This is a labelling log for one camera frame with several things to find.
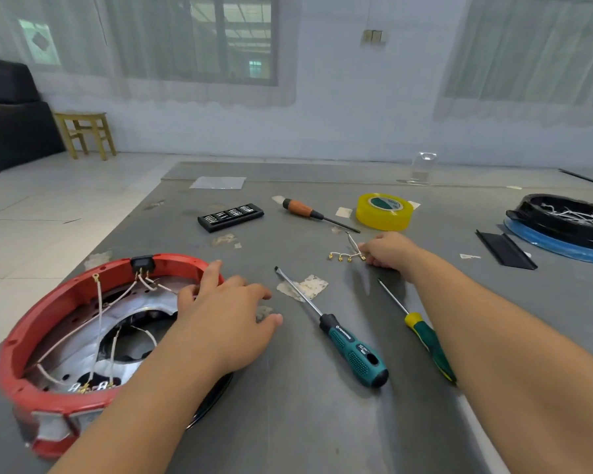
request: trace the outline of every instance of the red plastic housing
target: red plastic housing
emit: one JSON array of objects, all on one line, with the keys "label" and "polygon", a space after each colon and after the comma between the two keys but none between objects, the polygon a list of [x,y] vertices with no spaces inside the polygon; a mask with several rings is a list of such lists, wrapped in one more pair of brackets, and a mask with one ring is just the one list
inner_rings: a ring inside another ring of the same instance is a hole
[{"label": "red plastic housing", "polygon": [[[183,254],[155,254],[155,270],[151,277],[180,276],[199,282],[208,263]],[[79,431],[68,416],[80,411],[92,411],[108,406],[118,388],[87,394],[59,394],[44,392],[26,380],[24,369],[42,339],[66,316],[97,296],[92,280],[99,273],[101,289],[105,293],[134,281],[130,259],[120,259],[98,266],[74,277],[44,296],[17,322],[0,350],[0,389],[13,402],[14,414],[22,422],[35,423],[33,413],[61,414],[71,434],[62,440],[37,438],[27,440],[36,454],[57,458],[65,453],[79,436]]]}]

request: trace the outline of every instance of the left hand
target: left hand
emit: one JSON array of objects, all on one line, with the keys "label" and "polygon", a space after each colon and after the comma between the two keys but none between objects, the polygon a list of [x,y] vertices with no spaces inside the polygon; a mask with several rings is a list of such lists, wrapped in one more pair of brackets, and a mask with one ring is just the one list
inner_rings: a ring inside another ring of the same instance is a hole
[{"label": "left hand", "polygon": [[257,323],[257,303],[270,299],[270,290],[261,284],[246,285],[241,276],[218,286],[221,266],[221,261],[214,261],[199,286],[180,290],[178,320],[162,340],[162,344],[175,345],[179,353],[212,363],[219,376],[251,364],[283,323],[280,314],[270,314]]}]

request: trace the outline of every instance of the gray workbench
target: gray workbench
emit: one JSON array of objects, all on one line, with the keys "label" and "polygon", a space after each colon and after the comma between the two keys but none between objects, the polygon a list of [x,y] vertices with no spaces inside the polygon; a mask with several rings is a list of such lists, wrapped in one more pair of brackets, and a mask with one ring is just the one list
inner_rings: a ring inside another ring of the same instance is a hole
[{"label": "gray workbench", "polygon": [[[321,178],[317,165],[180,164],[94,250],[112,250],[113,258],[169,252],[222,259],[225,276],[241,274],[272,287],[274,297],[264,303],[284,315],[268,350],[236,374],[224,397],[185,434],[169,471],[501,472],[496,453],[462,408],[459,390],[435,369],[376,278],[394,286],[407,307],[421,310],[413,287],[404,287],[395,272],[356,260],[330,261],[330,251],[349,248],[344,233],[290,215],[271,197],[299,199],[329,216],[339,206],[355,208],[358,197],[371,191],[419,202],[408,236],[593,353],[593,265],[517,241],[538,270],[502,267],[474,234],[476,229],[500,232],[506,209],[525,194],[544,191],[593,202],[593,184],[551,170],[452,168],[438,172],[439,182],[459,186],[416,187],[397,181],[408,176],[405,167],[334,168],[325,166]],[[378,172],[382,184],[376,183]],[[189,189],[191,179],[216,174],[248,180],[242,190]],[[264,209],[264,218],[214,234],[197,223],[198,215],[249,202]],[[360,226],[355,219],[348,222]],[[361,229],[357,241],[376,233]],[[211,240],[229,232],[240,249],[234,243],[212,246]],[[481,259],[462,260],[460,253]],[[391,374],[380,391],[354,379],[305,304],[274,289],[280,281],[275,265],[295,280],[315,274],[329,281],[316,303],[380,352]],[[22,446],[10,406],[0,395],[0,473],[39,473],[48,466]]]}]

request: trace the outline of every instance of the white wall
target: white wall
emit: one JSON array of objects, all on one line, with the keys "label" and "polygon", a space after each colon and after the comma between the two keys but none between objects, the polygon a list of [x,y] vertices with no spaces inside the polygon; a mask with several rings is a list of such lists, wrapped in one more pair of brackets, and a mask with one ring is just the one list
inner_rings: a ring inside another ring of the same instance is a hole
[{"label": "white wall", "polygon": [[[121,151],[346,160],[593,167],[593,127],[494,120],[433,121],[467,0],[303,0],[296,102],[216,103],[47,96],[55,109],[106,111]],[[387,31],[361,47],[364,29]]]}]

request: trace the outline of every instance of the tiled floor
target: tiled floor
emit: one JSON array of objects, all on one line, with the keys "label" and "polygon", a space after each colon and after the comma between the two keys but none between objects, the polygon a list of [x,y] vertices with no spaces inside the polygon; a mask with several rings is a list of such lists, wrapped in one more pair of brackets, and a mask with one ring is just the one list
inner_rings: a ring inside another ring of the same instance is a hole
[{"label": "tiled floor", "polygon": [[[62,153],[0,173],[0,342],[179,161],[264,159]],[[310,163],[309,160],[272,162]]]}]

